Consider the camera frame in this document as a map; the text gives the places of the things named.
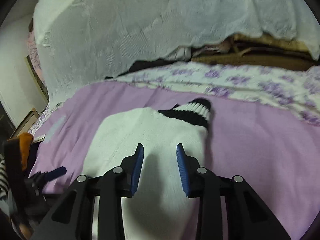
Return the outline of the white black-striped knit sweater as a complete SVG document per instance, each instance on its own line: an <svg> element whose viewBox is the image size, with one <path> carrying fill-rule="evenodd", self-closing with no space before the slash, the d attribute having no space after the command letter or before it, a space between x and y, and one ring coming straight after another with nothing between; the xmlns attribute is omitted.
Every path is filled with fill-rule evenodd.
<svg viewBox="0 0 320 240"><path fill-rule="evenodd" d="M136 108L111 115L98 127L84 160L82 173L105 174L144 147L138 189L121 201L126 239L181 239L195 200L182 189L176 147L203 165L211 104L196 98L168 110Z"/></svg>

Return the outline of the black dark garment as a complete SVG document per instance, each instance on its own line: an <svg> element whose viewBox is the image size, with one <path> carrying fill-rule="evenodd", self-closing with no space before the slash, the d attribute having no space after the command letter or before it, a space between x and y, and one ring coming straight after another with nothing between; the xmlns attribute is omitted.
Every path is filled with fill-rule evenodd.
<svg viewBox="0 0 320 240"><path fill-rule="evenodd" d="M8 182L16 203L17 213L23 220L26 220L27 214L25 213L25 208L28 204L29 196L22 171L20 140L14 138L6 141L3 145L3 150Z"/></svg>

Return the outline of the black white striped garment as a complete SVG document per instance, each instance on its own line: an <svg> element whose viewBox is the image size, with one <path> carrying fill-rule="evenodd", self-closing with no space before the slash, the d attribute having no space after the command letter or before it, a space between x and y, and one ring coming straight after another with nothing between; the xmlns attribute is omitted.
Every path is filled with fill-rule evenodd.
<svg viewBox="0 0 320 240"><path fill-rule="evenodd" d="M1 160L0 164L0 199L7 199L9 192L8 175L5 167L5 160Z"/></svg>

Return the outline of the orange folded garment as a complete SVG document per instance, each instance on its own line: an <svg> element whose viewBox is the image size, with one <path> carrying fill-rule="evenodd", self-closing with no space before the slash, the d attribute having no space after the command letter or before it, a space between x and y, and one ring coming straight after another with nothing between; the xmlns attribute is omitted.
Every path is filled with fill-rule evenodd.
<svg viewBox="0 0 320 240"><path fill-rule="evenodd" d="M30 146L34 141L34 137L30 133L22 133L18 136L20 154L21 154L21 165L24 171L27 168L27 162L29 157Z"/></svg>

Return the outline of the purple bed sheet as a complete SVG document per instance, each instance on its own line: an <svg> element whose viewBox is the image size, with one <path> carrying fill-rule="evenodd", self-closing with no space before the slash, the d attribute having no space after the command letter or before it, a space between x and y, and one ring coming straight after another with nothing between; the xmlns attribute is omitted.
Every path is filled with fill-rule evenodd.
<svg viewBox="0 0 320 240"><path fill-rule="evenodd" d="M195 93L102 82L80 89L36 131L44 135L32 172L60 166L67 174L47 185L61 191L78 176L100 123L134 108L170 109ZM208 96L214 110L207 167L219 176L239 174L300 239L319 213L319 128L289 111L259 103Z"/></svg>

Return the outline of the pink floral pillow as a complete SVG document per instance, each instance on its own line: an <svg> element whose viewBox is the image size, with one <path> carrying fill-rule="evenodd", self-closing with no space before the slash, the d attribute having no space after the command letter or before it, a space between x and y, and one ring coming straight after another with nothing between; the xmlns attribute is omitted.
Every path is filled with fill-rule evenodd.
<svg viewBox="0 0 320 240"><path fill-rule="evenodd" d="M31 61L33 69L35 70L35 73L37 74L38 78L41 80L42 84L45 85L45 80L43 77L43 72L41 69L39 54L38 54L37 45L35 41L33 19L31 19L28 26L27 50L29 54L29 59Z"/></svg>

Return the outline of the purple floral quilt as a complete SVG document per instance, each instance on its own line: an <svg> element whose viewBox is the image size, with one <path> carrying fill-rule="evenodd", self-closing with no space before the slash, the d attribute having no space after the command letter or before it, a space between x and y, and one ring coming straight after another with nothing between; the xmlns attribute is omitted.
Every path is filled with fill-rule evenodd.
<svg viewBox="0 0 320 240"><path fill-rule="evenodd" d="M213 95L285 109L319 126L319 67L306 72L253 65L177 62L114 78L137 87Z"/></svg>

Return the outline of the white lace cover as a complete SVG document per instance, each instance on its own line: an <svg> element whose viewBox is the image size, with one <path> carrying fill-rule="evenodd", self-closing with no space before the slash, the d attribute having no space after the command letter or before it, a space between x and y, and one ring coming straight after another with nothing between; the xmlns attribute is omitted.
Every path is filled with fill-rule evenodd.
<svg viewBox="0 0 320 240"><path fill-rule="evenodd" d="M236 33L298 40L319 57L319 23L304 0L39 0L33 20L51 105L136 61Z"/></svg>

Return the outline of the brown folded blankets stack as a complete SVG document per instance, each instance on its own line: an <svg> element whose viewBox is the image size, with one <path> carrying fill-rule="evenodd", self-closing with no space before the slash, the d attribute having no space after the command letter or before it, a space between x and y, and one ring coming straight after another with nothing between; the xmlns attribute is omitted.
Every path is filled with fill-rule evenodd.
<svg viewBox="0 0 320 240"><path fill-rule="evenodd" d="M251 64L302 71L319 64L319 58L312 57L305 42L276 39L269 34L260 37L233 34L220 42L178 46L175 49L152 47L149 44L121 44L107 55L110 70L104 75L105 80L175 62Z"/></svg>

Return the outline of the wooden picture frame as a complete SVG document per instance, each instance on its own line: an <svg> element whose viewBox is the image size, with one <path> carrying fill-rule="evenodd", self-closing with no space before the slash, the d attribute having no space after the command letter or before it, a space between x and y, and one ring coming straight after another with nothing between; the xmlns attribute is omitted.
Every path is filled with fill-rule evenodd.
<svg viewBox="0 0 320 240"><path fill-rule="evenodd" d="M14 132L11 135L11 139L18 137L20 134L28 132L29 129L37 122L40 117L39 113L35 108L33 108L22 120L22 122L17 126Z"/></svg>

